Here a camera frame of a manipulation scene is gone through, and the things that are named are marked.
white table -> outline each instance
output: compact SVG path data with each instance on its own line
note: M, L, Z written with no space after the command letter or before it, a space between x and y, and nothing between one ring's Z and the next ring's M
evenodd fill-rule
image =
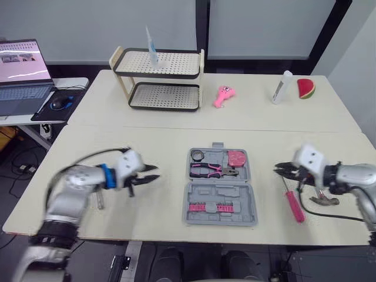
M71 87L79 85L81 87L87 87L89 84L89 80L87 78L54 78L53 82L55 87L57 88L64 88L64 87ZM53 95L54 91L52 91L48 97L46 98L45 102ZM51 144L40 136L39 132L33 130L29 125L41 125L41 124L52 124L52 123L63 123L64 120L31 120L33 115L17 115L17 116L2 116L0 117L0 126L15 126L17 125L22 131L24 131L27 135L29 135L32 139L37 141L40 145L44 148L49 149Z
M248 153L259 224L255 227L187 226L182 220L186 158L191 147L211 147L224 142L226 148ZM281 178L273 172L279 162L291 160L294 151L310 142L331 163L376 164L376 151L362 133L275 132L252 130L198 130L67 125L58 136L7 219L7 233L34 234L41 225L46 185L52 175L81 156L104 148L131 146L145 163L157 165L161 177L135 188L129 198L124 189L104 191L105 209L90 203L79 230L84 239L198 241L247 244L366 245L363 223L307 214L298 224L284 196ZM96 156L86 164L113 165L118 153ZM321 207L308 200L313 189L305 187L306 206L321 213L360 217L352 195L338 196L339 206Z
M298 98L294 77L288 95L279 105L271 97L281 76L205 73L203 107L197 112L137 110L128 106L114 74L102 70L68 120L70 125L116 125L186 129L282 130L302 132L361 132L324 76L310 77L316 91L307 100ZM160 79L135 79L161 81ZM192 83L190 80L163 80ZM237 96L212 106L220 85L229 85Z

pink screwdriver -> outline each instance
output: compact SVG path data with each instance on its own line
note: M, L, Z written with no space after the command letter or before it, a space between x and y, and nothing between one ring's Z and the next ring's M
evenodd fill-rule
M303 221L306 220L306 216L304 215L303 211L301 210L300 205L299 205L297 199L295 198L294 192L289 191L289 189L287 188L287 185L285 185L285 187L286 187L286 190L287 190L285 195L287 197L288 203L290 204L291 211L293 212L296 221L299 222L299 223L302 223Z

shelf rack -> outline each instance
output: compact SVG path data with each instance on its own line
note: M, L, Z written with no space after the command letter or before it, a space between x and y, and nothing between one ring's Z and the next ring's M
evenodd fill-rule
M202 105L204 50L182 51L158 49L160 66L153 68L149 51L140 48L117 47L109 63L120 83L130 107L135 109L195 111ZM128 92L123 77L130 78L132 90ZM159 79L199 78L199 84L139 82L134 77Z

gray wall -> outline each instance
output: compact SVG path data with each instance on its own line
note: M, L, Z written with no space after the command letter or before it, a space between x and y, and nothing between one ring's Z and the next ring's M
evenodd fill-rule
M375 6L376 0L352 0L345 17L313 70L313 75L330 75Z
M0 37L36 38L49 63L108 63L116 49L196 50L195 0L8 0Z
M335 0L211 0L209 59L305 59Z
M376 147L376 8L328 80Z

mouse pad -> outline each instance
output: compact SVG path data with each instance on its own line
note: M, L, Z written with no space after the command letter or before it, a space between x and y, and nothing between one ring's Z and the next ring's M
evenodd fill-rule
M57 90L43 105L43 108L33 115L31 120L68 120L85 93L86 91L82 89ZM51 109L50 104L53 100L67 97L72 97L72 104L68 108L61 110Z

